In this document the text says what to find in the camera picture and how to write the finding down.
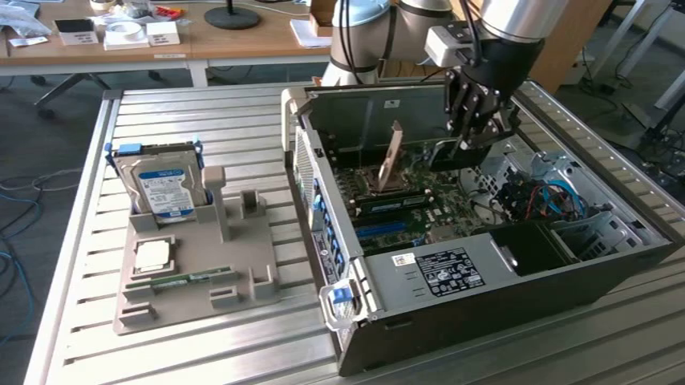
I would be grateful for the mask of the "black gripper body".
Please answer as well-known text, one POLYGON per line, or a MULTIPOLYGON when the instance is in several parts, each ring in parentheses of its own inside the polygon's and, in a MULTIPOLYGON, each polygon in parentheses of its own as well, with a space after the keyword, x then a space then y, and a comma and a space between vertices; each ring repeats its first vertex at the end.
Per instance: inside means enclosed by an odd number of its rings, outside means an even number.
POLYGON ((527 78, 545 40, 518 43, 501 38, 481 41, 482 58, 474 67, 466 65, 461 73, 481 86, 499 92, 509 99, 527 78))

